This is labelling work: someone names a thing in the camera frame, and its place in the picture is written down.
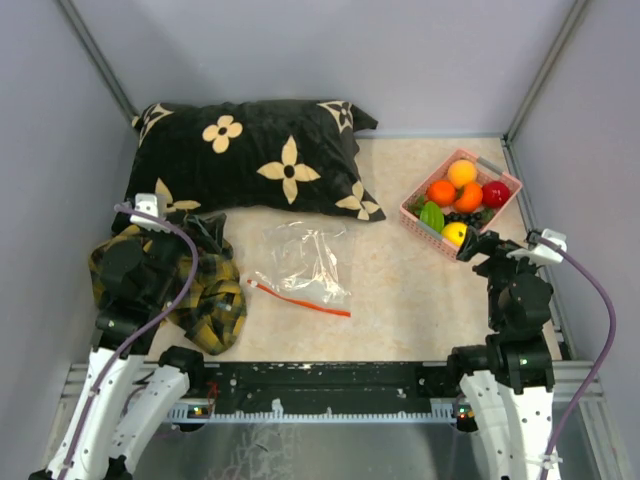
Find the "yellow lemon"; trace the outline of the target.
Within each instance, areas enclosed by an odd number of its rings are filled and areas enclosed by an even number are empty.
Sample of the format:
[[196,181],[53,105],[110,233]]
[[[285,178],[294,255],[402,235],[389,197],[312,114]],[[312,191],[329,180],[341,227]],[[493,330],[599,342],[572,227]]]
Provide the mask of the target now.
[[467,230],[468,225],[463,222],[450,222],[443,227],[441,235],[456,247],[460,247],[466,238]]

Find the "dark grape bunch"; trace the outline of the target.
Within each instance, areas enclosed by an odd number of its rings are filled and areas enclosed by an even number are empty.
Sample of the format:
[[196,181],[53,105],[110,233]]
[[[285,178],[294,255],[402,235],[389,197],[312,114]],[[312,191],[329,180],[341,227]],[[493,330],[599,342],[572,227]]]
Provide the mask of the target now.
[[471,226],[476,230],[481,230],[486,221],[483,211],[472,212],[472,213],[460,213],[460,212],[450,212],[444,216],[445,227],[442,232],[448,228],[451,224],[464,224],[466,226]]

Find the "clear zip top bag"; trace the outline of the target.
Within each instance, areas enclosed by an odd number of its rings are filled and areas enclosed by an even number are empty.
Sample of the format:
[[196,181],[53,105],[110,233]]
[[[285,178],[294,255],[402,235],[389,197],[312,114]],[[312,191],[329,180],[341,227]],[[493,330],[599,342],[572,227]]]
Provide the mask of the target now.
[[247,283],[279,300],[351,316],[353,236],[341,221],[293,221],[263,231]]

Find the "green leaf fruit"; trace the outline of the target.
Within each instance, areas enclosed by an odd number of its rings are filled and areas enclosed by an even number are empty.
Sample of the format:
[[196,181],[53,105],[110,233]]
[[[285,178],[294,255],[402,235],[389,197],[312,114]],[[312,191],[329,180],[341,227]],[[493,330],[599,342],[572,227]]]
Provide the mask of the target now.
[[445,226],[445,218],[441,208],[433,201],[427,201],[420,212],[419,220],[440,233]]

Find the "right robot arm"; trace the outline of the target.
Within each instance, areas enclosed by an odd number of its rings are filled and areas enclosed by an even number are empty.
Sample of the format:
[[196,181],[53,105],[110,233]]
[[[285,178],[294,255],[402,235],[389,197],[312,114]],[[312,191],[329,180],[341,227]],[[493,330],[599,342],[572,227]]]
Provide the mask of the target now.
[[557,479],[561,462],[553,431],[555,378],[543,327],[551,318],[552,286],[537,274],[542,255],[492,231],[467,230],[456,255],[486,260],[491,334],[480,345],[453,348],[448,387],[464,396],[477,425],[491,479]]

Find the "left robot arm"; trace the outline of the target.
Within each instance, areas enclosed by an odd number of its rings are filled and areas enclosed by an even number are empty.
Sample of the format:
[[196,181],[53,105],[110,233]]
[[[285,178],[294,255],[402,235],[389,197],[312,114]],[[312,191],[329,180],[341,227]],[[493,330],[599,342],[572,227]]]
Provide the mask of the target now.
[[159,323],[186,296],[198,266],[195,243],[179,228],[113,239],[97,249],[99,314],[86,378],[70,424],[34,479],[130,479],[155,431],[186,394],[208,384],[201,353],[171,347],[133,401],[135,377]]

